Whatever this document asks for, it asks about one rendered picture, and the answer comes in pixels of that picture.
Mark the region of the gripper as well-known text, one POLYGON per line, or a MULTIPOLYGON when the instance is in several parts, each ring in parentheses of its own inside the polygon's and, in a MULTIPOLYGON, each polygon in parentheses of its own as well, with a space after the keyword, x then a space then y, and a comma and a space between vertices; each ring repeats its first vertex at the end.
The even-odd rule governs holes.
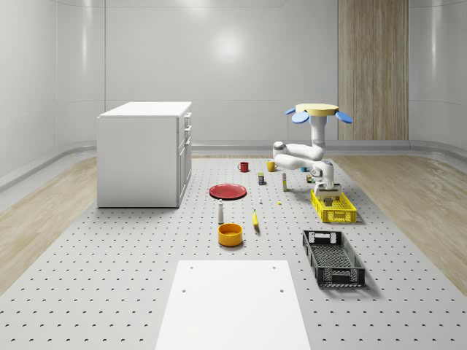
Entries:
POLYGON ((340 184, 326 188, 324 183, 317 183, 314 188, 314 195, 323 202, 324 206, 332 206, 334 201, 340 200, 341 194, 340 184))

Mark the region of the red plate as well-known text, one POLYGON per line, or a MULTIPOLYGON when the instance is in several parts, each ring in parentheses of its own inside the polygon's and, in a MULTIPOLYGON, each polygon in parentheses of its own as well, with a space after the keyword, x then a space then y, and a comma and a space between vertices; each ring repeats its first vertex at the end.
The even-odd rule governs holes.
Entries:
POLYGON ((209 194, 213 198, 236 200, 244 197, 247 194, 247 190, 239 184, 216 184, 209 189, 209 194))

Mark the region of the yellow basket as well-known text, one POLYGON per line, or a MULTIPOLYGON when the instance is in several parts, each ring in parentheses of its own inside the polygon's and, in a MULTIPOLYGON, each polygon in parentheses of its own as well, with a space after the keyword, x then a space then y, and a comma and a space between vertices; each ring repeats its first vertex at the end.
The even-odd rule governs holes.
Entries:
POLYGON ((357 209, 344 193, 332 206, 324 206, 314 195, 314 190, 311 190, 311 202, 323 222, 356 222, 357 209))

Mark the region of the white cabinet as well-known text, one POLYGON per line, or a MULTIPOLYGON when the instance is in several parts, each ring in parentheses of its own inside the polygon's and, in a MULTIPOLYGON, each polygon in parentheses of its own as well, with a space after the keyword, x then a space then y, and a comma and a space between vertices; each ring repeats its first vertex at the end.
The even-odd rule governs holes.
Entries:
POLYGON ((191 107, 128 102, 97 119, 97 205, 177 208, 191 173, 191 107))

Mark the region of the white board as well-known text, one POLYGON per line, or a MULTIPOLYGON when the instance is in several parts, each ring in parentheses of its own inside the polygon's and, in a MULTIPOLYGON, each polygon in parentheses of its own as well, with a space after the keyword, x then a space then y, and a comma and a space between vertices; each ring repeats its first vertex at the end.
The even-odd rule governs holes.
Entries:
POLYGON ((310 350, 287 261, 179 261, 155 350, 310 350))

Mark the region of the yellow bowl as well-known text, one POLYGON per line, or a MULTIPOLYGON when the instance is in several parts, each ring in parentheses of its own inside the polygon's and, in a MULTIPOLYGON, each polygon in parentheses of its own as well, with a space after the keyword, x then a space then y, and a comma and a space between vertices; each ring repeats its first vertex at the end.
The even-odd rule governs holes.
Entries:
POLYGON ((218 227, 218 242, 223 246, 237 246, 243 242, 242 226, 224 223, 218 227))

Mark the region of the dark grey basket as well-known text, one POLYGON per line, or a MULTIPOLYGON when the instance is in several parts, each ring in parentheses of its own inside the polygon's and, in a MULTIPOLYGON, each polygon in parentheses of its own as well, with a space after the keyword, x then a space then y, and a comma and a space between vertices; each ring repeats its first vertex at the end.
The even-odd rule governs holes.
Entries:
POLYGON ((324 287, 361 287, 365 271, 340 231, 303 230, 303 246, 317 283, 324 287))

